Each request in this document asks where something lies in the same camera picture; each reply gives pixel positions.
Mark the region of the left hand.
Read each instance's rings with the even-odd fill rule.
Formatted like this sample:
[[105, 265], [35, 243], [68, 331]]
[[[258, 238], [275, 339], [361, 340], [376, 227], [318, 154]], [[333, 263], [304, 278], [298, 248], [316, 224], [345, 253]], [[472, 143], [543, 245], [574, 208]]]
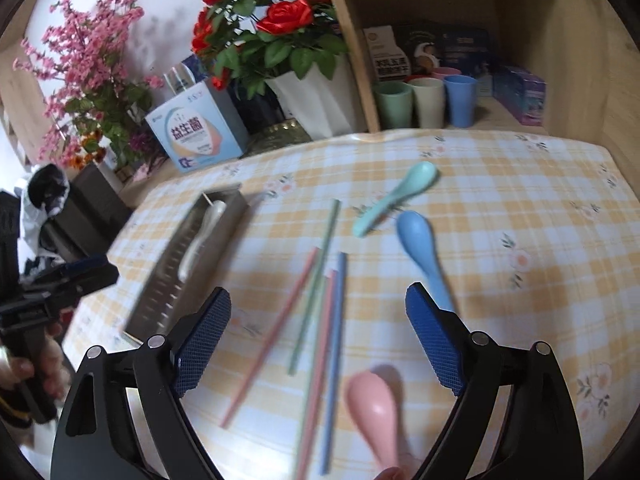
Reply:
[[55, 336], [62, 333], [62, 329], [60, 323], [48, 326], [36, 365], [28, 359], [12, 356], [5, 346], [1, 346], [1, 388], [11, 390], [20, 382], [38, 376], [44, 391], [51, 398], [64, 400], [70, 388], [70, 372], [64, 366], [62, 348], [55, 340]]

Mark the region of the right hand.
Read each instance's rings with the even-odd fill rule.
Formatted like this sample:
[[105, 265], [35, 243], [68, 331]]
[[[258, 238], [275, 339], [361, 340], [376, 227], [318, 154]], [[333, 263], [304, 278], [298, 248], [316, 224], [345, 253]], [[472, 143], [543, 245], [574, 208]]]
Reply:
[[374, 480], [405, 480], [405, 473], [399, 467], [390, 467], [382, 470]]

